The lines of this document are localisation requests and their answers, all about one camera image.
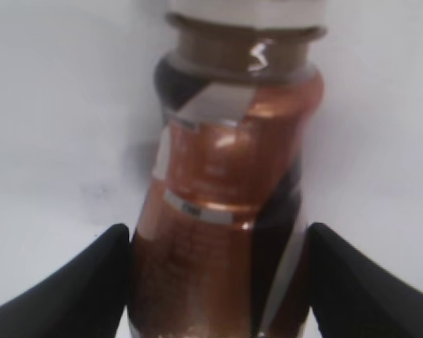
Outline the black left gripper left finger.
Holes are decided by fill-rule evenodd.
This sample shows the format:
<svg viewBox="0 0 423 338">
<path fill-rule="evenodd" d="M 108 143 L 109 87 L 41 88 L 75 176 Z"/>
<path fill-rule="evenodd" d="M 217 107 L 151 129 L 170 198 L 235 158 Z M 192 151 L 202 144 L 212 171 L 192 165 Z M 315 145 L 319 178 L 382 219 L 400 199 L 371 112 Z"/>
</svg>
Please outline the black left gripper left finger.
<svg viewBox="0 0 423 338">
<path fill-rule="evenodd" d="M 0 306 L 0 337 L 115 337 L 126 304 L 129 229 L 111 226 L 74 259 Z"/>
</svg>

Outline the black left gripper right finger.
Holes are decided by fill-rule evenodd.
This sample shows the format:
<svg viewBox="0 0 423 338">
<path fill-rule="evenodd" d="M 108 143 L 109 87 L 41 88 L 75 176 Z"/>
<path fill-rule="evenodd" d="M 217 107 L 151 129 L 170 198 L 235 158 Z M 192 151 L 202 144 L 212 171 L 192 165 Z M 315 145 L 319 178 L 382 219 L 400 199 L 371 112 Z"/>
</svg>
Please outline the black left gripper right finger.
<svg viewBox="0 0 423 338">
<path fill-rule="evenodd" d="M 310 304 L 323 337 L 423 337 L 423 293 L 322 223 L 308 229 Z"/>
</svg>

